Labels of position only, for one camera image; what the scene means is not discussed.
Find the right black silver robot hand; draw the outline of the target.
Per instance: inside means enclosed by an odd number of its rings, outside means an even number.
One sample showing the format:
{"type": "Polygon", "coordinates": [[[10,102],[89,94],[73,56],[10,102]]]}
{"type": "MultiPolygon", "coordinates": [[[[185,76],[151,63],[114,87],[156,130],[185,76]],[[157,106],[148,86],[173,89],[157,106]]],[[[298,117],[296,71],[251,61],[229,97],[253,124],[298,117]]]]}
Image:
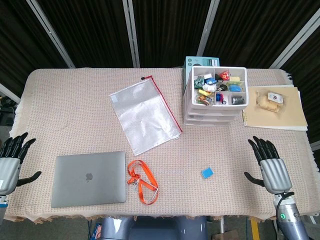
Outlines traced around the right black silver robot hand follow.
{"type": "Polygon", "coordinates": [[[280,158],[275,145],[256,136],[248,142],[253,149],[262,179],[254,178],[248,172],[244,173],[245,177],[251,183],[266,188],[273,195],[288,193],[292,188],[292,182],[285,162],[280,158]]]}

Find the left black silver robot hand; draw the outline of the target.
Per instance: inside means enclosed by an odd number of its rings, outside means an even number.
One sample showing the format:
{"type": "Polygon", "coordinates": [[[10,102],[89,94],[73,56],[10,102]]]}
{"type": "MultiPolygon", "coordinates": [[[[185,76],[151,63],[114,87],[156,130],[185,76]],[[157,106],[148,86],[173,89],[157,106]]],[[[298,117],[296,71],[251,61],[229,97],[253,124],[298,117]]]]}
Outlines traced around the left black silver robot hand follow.
{"type": "Polygon", "coordinates": [[[36,141],[32,138],[25,141],[28,133],[9,137],[0,147],[0,195],[8,196],[17,187],[29,184],[37,180],[42,174],[37,171],[27,178],[20,178],[20,171],[30,146],[36,141]]]}

